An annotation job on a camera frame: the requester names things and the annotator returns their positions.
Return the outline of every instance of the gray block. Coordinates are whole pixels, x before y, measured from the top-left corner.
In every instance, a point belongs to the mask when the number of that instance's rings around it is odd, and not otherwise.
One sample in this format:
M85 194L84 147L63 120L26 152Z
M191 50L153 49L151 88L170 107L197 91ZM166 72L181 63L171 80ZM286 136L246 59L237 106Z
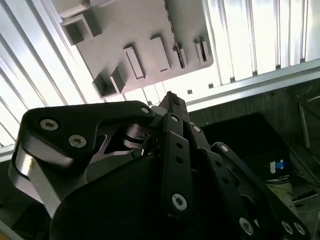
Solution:
M99 6L100 8L115 2L116 0L90 0L90 6Z
M202 56L202 49L201 49L200 42L198 40L194 40L194 45L195 45L196 55L198 57L197 61L198 63L203 64L204 58Z
M117 90L115 89L114 85L110 83L108 84L101 74L94 79L92 84L101 99L117 94Z
M161 37L154 37L150 41L153 46L153 52L156 56L157 67L159 71L164 72L169 70L170 64Z
M125 55L127 57L127 60L130 63L130 66L134 72L135 79L144 79L145 75L142 71L142 68L140 66L139 60L137 58L137 55L135 53L135 50L133 49L132 46L129 46L124 49Z
M119 73L119 69L116 68L113 73L111 74L110 76L110 80L116 90L116 92L118 94L120 94L122 92L122 90L124 89L125 87L125 82L123 81L120 73Z
M102 33L90 9L79 15L65 19L60 25L71 45L76 45L86 39L92 39Z
M208 43L204 38L201 39L201 50L203 61L206 62L209 59L209 48Z

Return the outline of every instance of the wire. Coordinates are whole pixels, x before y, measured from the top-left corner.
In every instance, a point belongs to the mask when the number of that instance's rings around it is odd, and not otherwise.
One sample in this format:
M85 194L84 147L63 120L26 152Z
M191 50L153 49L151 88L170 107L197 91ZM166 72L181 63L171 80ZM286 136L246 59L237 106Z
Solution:
M318 209L320 209L320 207L316 207L316 208L310 209L310 210L301 210L301 211L298 210L298 212L299 213L309 213L309 212L313 212L313 211L318 210Z
M317 183L317 182L313 182L313 181L308 181L305 176L303 176L302 174L298 173L296 174L298 177L304 179L304 181L307 183L307 184L310 184L314 187L317 187L317 188L320 188L320 183Z
M288 194L290 194L291 196L293 196L294 197L294 194L293 194L293 192L291 192L289 189L286 189L286 188L284 188L284 187L278 187L278 186L269 186L269 185L267 185L267 187L268 188L274 188L274 189L281 189L281 190L286 190L286 192L288 193Z

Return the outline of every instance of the screw head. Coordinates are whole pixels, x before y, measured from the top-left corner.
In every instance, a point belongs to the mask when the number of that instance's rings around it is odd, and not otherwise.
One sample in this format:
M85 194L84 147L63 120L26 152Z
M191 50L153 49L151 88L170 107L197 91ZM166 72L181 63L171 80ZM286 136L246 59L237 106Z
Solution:
M175 122L179 122L179 119L175 116L175 115L172 115L171 116L171 119Z
M301 233L302 235L306 234L306 231L303 229L303 227L299 223L295 222L294 226L298 230L299 233Z
M83 148L87 145L87 140L81 135L72 135L68 139L69 144L77 149Z
M144 107L144 106L141 107L141 110L142 110L142 112L144 112L146 114L150 113L150 110L148 108Z
M54 131L54 130L58 129L59 124L55 120L52 120L52 119L43 119L40 122L40 126L44 130Z
M221 145L221 149L225 152L225 153L227 153L229 150L228 150L228 148L225 146L225 145Z
M291 234L291 235L294 234L294 230L289 225L289 223L287 223L286 221L282 221L282 226L283 226L284 230L286 230L289 234Z
M240 217L239 224L246 234L248 234L249 236L254 234L254 228L252 227L251 223L247 219Z
M197 127L196 125L193 126L193 129L197 132L197 133L200 133L201 130L199 127Z
M172 203L176 209L179 211L184 211L187 209L187 201L186 199L180 195L179 193L175 193L172 195Z

